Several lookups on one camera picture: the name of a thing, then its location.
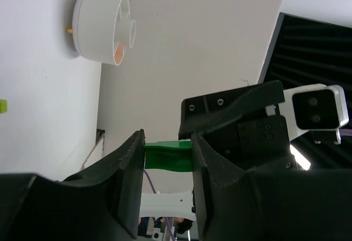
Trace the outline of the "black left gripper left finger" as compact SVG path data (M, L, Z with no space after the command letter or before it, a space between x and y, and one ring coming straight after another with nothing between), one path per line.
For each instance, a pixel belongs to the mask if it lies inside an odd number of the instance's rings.
M138 234L145 133L63 181L1 175L1 240L134 240Z

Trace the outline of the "dark green sloped lego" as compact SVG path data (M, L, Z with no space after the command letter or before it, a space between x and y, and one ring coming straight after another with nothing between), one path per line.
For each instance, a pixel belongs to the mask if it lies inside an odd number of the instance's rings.
M192 172L192 145L189 140L145 144L145 169Z

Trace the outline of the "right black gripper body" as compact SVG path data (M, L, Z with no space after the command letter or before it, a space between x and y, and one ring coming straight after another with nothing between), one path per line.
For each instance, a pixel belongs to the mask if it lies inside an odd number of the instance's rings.
M278 80L186 98L178 138L200 134L215 152L244 170L265 163L296 168L287 121L278 107L283 101Z

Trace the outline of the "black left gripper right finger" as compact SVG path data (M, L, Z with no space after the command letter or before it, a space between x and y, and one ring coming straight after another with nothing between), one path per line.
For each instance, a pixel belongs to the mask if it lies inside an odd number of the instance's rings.
M191 138L200 240L351 240L351 170L243 170Z

